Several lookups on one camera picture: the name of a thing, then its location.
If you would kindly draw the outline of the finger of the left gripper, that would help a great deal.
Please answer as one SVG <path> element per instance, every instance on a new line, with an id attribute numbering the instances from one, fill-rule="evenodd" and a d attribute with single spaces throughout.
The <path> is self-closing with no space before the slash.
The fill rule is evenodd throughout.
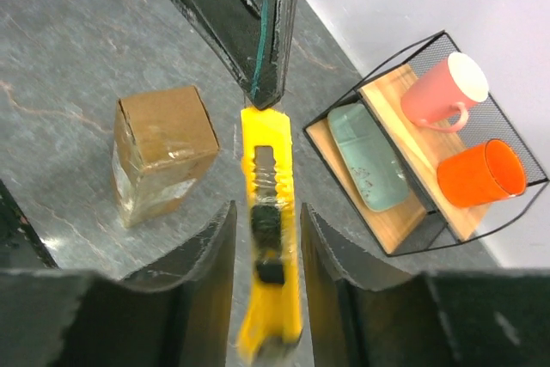
<path id="1" fill-rule="evenodd" d="M 298 0 L 170 0 L 259 110 L 284 95 Z"/>

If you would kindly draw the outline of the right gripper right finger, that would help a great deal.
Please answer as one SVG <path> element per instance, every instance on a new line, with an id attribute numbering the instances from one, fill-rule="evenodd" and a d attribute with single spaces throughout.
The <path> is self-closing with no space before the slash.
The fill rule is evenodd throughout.
<path id="1" fill-rule="evenodd" d="M 412 275 L 300 213 L 318 366 L 546 366 L 546 270 Z"/>

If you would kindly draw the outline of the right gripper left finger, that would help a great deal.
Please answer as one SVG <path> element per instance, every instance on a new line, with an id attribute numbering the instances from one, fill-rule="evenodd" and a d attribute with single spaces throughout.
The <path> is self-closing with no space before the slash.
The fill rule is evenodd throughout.
<path id="1" fill-rule="evenodd" d="M 120 281 L 3 270 L 2 365 L 224 365 L 236 224 L 235 203 L 226 202 L 193 237 Z"/>

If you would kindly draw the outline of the yellow utility knife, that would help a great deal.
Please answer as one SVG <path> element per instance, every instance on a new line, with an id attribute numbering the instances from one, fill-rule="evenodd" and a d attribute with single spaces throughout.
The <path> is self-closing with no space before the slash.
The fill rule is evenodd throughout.
<path id="1" fill-rule="evenodd" d="M 236 342 L 252 366 L 278 363 L 303 332 L 290 118 L 241 110 L 241 168 L 252 241 L 252 283 Z"/>

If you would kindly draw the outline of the brown cardboard express box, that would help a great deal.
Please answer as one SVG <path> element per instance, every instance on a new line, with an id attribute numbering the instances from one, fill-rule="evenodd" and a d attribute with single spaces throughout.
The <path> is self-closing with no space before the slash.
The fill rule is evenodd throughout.
<path id="1" fill-rule="evenodd" d="M 130 228 L 180 207 L 219 152 L 196 86 L 120 98 L 113 126 L 112 183 Z"/>

